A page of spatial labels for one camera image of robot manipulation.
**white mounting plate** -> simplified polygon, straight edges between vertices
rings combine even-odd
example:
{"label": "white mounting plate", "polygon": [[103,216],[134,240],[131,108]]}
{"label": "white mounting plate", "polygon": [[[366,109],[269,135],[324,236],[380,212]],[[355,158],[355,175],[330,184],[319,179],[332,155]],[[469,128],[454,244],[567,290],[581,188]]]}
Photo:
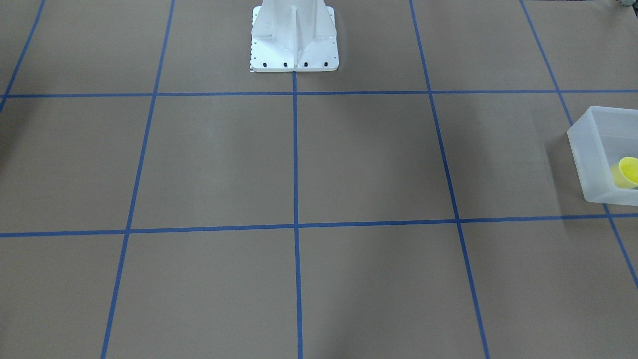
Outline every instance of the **white mounting plate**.
{"label": "white mounting plate", "polygon": [[[256,6],[253,9],[253,25],[260,8],[261,6]],[[326,9],[332,23],[335,24],[333,7],[326,6]],[[251,41],[250,70],[252,72],[319,72],[334,71],[338,68],[339,52],[336,36],[315,39],[306,49],[300,51],[299,63],[296,65],[294,54],[290,49],[273,47],[271,43],[261,39],[252,38]]]}

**gray floor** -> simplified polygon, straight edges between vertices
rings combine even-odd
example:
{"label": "gray floor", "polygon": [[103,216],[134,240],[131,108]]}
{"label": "gray floor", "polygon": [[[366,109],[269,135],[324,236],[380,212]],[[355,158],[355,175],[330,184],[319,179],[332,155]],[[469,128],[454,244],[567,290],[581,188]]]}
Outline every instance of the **gray floor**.
{"label": "gray floor", "polygon": [[636,357],[566,136],[634,13],[327,2],[339,71],[265,75],[258,0],[0,0],[0,358]]}

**metal object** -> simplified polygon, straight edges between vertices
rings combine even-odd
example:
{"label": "metal object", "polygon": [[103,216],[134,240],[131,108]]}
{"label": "metal object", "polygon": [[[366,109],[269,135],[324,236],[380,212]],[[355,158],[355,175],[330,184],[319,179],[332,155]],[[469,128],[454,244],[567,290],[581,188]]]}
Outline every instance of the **metal object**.
{"label": "metal object", "polygon": [[251,70],[337,70],[334,24],[334,9],[323,0],[263,0],[253,9]]}

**yellow cup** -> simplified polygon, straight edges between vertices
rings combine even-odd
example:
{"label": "yellow cup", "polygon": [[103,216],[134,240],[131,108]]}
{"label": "yellow cup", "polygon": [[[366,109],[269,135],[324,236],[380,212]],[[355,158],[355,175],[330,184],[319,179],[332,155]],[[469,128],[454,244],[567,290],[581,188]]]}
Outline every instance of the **yellow cup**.
{"label": "yellow cup", "polygon": [[638,158],[623,158],[611,167],[611,176],[617,187],[627,189],[638,187]]}

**white plastic bin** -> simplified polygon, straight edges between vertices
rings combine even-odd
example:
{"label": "white plastic bin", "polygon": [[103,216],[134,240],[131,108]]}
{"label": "white plastic bin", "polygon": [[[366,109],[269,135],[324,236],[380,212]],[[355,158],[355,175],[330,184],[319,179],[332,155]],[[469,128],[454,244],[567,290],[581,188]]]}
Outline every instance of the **white plastic bin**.
{"label": "white plastic bin", "polygon": [[638,206],[638,189],[617,187],[611,174],[623,157],[638,157],[638,110],[591,106],[567,135],[585,199]]}

